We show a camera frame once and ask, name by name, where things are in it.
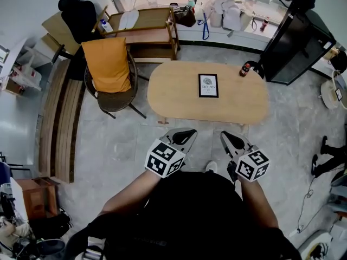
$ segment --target chair leg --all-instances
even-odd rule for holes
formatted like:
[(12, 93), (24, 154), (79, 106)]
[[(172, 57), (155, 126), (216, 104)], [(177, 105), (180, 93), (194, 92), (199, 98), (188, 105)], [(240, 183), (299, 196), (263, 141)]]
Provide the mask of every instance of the chair leg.
[(101, 108), (100, 108), (100, 110), (102, 110), (105, 114), (109, 115), (111, 118), (115, 119), (114, 115), (110, 114), (109, 112), (107, 112), (107, 111), (105, 111), (105, 110), (103, 110)]
[(145, 115), (144, 115), (143, 113), (141, 113), (138, 109), (136, 109), (132, 103), (130, 103), (128, 106), (129, 106), (130, 108), (132, 108), (132, 109), (133, 109), (136, 113), (138, 113), (140, 116), (142, 116), (144, 119), (147, 118), (147, 116), (145, 116)]
[(143, 79), (143, 80), (149, 81), (148, 78), (146, 78), (146, 77), (144, 77), (144, 76), (142, 76), (142, 75), (138, 75), (138, 77), (141, 78), (141, 79)]

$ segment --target oval table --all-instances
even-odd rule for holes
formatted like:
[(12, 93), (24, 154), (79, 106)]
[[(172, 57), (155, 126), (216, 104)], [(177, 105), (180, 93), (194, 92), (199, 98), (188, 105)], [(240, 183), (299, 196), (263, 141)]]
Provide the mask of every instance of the oval table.
[[(150, 77), (147, 98), (151, 108), (165, 118), (259, 123), (268, 112), (264, 80), (250, 70), (221, 63), (171, 61), (158, 66)], [(219, 98), (199, 97), (199, 74), (217, 74)]]

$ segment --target pillow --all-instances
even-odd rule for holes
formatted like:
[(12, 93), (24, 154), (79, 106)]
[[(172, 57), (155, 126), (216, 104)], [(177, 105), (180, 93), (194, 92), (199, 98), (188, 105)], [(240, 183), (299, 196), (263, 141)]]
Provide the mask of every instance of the pillow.
[(97, 91), (118, 93), (131, 89), (124, 37), (82, 42), (82, 47)]

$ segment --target table leg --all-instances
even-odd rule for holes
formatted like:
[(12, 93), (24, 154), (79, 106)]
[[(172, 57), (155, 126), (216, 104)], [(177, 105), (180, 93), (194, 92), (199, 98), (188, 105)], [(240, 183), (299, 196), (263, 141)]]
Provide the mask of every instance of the table leg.
[(241, 125), (241, 132), (246, 133), (248, 129), (248, 124), (240, 124)]
[(158, 123), (159, 124), (169, 124), (167, 121), (166, 121), (166, 118), (159, 115), (159, 120), (158, 120)]

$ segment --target bottle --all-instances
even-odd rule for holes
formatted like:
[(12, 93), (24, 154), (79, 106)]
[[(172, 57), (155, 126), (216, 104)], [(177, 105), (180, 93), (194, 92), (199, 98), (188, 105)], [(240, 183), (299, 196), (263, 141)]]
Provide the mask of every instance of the bottle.
[(188, 0), (187, 5), (190, 6), (193, 13), (195, 13), (195, 0)]
[(269, 17), (266, 17), (264, 21), (262, 22), (262, 25), (260, 27), (260, 31), (264, 32), (265, 27), (269, 24)]
[(105, 29), (107, 33), (113, 32), (113, 28), (108, 22), (106, 22), (104, 19), (101, 19), (100, 22), (101, 26)]
[(245, 77), (247, 73), (249, 72), (249, 69), (250, 69), (249, 63), (245, 63), (240, 70), (240, 76)]

